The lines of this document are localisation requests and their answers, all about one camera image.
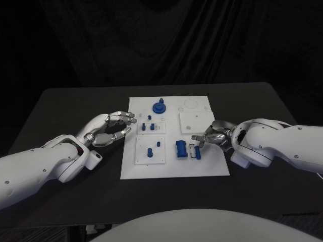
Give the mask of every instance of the black backdrop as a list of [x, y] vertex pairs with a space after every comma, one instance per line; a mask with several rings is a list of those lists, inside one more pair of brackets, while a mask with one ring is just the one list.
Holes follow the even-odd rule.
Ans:
[[0, 156], [46, 88], [257, 81], [323, 125], [323, 0], [0, 1]]

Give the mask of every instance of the blue component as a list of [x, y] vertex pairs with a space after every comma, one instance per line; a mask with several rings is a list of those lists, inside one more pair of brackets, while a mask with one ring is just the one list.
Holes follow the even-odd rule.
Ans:
[[168, 107], [165, 105], [165, 100], [160, 99], [158, 103], [153, 105], [153, 112], [155, 113], [163, 113], [166, 111]]
[[178, 157], [188, 157], [186, 142], [183, 140], [176, 141]]
[[199, 146], [195, 147], [195, 151], [196, 151], [196, 159], [201, 160], [202, 157], [201, 157], [201, 149], [199, 149]]
[[153, 156], [152, 148], [147, 149], [147, 157], [150, 158]]

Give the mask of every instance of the dark gray table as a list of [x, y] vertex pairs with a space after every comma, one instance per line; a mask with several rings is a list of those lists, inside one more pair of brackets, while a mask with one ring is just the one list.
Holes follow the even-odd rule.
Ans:
[[[49, 89], [36, 104], [10, 154], [41, 147], [61, 134], [77, 134], [100, 113], [127, 110], [129, 97], [208, 95], [217, 119], [241, 123], [269, 118], [296, 124], [267, 83]], [[62, 184], [0, 210], [0, 227], [121, 223], [186, 208], [250, 214], [323, 211], [323, 182], [282, 159], [269, 168], [243, 169], [228, 159], [231, 176], [120, 180], [124, 140], [97, 149], [104, 160]]]

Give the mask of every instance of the robotic hand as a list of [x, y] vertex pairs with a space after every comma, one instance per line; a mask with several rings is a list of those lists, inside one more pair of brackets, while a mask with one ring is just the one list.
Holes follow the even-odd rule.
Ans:
[[114, 112], [98, 115], [77, 136], [61, 135], [41, 148], [0, 158], [0, 209], [33, 195], [51, 179], [68, 182], [84, 166], [93, 170], [103, 160], [88, 146], [104, 147], [126, 137], [132, 128], [114, 134], [98, 134], [114, 125], [136, 123], [134, 114]]
[[297, 169], [323, 174], [323, 127], [292, 126], [269, 119], [253, 119], [238, 126], [217, 120], [202, 136], [192, 136], [217, 144], [224, 152], [234, 148], [231, 161], [243, 168], [253, 163], [269, 167], [273, 158], [282, 157]]

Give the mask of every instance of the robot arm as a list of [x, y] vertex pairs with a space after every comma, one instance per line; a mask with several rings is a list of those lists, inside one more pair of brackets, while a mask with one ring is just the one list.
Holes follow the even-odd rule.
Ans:
[[121, 139], [132, 128], [114, 134], [98, 134], [114, 125], [136, 123], [134, 114], [98, 115], [77, 136], [61, 135], [41, 148], [0, 158], [0, 209], [33, 195], [51, 179], [68, 182], [84, 166], [93, 170], [103, 160], [88, 146], [104, 147]]
[[292, 126], [280, 121], [253, 119], [238, 126], [217, 120], [194, 140], [217, 144], [227, 152], [234, 148], [231, 161], [243, 168], [253, 163], [269, 167], [282, 157], [297, 169], [323, 174], [323, 127]]

